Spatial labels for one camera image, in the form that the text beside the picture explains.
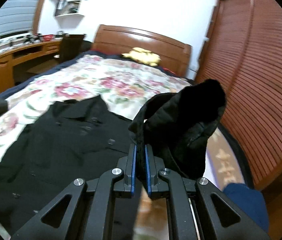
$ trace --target red box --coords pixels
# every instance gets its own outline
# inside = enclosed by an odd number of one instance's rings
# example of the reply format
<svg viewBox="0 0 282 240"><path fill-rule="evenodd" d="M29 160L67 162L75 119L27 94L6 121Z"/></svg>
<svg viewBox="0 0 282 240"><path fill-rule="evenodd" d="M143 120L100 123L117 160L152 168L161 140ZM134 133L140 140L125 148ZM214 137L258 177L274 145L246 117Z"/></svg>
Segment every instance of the red box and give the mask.
<svg viewBox="0 0 282 240"><path fill-rule="evenodd" d="M54 35L53 34L49 34L49 35L43 35L43 41L51 41L54 39Z"/></svg>

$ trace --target wooden headboard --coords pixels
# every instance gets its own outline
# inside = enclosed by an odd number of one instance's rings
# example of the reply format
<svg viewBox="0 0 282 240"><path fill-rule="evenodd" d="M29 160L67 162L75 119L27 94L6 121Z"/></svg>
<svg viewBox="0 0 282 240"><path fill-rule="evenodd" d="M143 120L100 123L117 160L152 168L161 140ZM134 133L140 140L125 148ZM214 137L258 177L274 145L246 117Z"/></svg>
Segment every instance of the wooden headboard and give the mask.
<svg viewBox="0 0 282 240"><path fill-rule="evenodd" d="M129 53L134 48L148 49L161 58L160 66L180 77L188 69L191 46L172 38L134 28L100 25L92 49L106 54Z"/></svg>

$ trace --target floral bedspread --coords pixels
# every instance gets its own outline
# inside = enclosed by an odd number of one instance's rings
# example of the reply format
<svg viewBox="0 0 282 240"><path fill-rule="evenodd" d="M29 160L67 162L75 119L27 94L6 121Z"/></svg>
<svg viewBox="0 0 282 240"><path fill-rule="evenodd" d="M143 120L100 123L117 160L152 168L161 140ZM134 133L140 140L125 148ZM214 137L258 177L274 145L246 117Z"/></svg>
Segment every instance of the floral bedspread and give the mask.
<svg viewBox="0 0 282 240"><path fill-rule="evenodd" d="M83 100L101 94L111 112L133 119L155 94L178 92L187 85L152 67L85 55L7 98L9 111L0 117L0 161L24 127L35 122L55 101Z"/></svg>

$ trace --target yellow stuffed toy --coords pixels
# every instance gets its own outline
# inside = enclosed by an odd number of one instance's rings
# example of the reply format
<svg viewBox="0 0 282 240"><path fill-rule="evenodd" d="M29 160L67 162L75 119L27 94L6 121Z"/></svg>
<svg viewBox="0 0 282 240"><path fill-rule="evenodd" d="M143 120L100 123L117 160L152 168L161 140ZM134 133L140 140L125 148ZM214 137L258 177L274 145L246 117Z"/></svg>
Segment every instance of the yellow stuffed toy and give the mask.
<svg viewBox="0 0 282 240"><path fill-rule="evenodd" d="M161 60L159 55L142 48L133 48L129 53L123 53L122 55L151 67L157 66Z"/></svg>

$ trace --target desk drawer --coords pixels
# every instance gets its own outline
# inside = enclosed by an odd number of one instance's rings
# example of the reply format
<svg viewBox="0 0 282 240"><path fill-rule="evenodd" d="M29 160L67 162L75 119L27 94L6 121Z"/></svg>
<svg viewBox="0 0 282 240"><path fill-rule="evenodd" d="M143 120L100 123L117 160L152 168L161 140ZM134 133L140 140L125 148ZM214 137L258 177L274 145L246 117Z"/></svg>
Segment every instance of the desk drawer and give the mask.
<svg viewBox="0 0 282 240"><path fill-rule="evenodd" d="M45 54L55 53L59 51L59 45L46 45L44 48Z"/></svg>

